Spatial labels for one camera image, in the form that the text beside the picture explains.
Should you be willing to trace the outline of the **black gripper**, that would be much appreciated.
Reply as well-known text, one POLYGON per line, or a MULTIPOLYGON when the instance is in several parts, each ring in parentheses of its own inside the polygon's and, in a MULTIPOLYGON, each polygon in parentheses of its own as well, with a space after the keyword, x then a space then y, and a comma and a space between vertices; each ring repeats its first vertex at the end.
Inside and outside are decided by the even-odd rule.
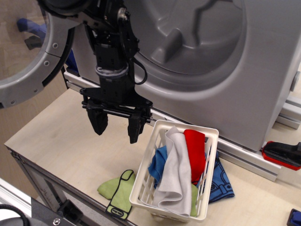
POLYGON ((130 144, 137 142, 146 122, 152 119, 153 103, 140 96, 133 81, 124 76, 118 79, 100 79, 100 87, 80 90, 84 101, 83 108, 96 134, 102 135, 108 125, 107 114, 128 119, 130 144))

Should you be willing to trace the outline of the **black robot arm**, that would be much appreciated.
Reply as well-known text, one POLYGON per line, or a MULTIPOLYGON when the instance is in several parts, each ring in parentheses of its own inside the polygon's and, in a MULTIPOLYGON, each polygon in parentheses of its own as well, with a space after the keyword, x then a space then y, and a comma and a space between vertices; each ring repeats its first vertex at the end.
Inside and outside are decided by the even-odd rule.
POLYGON ((82 88, 82 105, 94 131, 102 134, 108 115, 128 119, 130 143, 135 143, 144 125, 151 121, 152 102, 136 93, 135 59, 139 40, 135 37, 130 13, 122 0, 40 0, 39 5, 53 16, 69 18, 85 26, 96 56, 95 72, 100 86, 82 88))

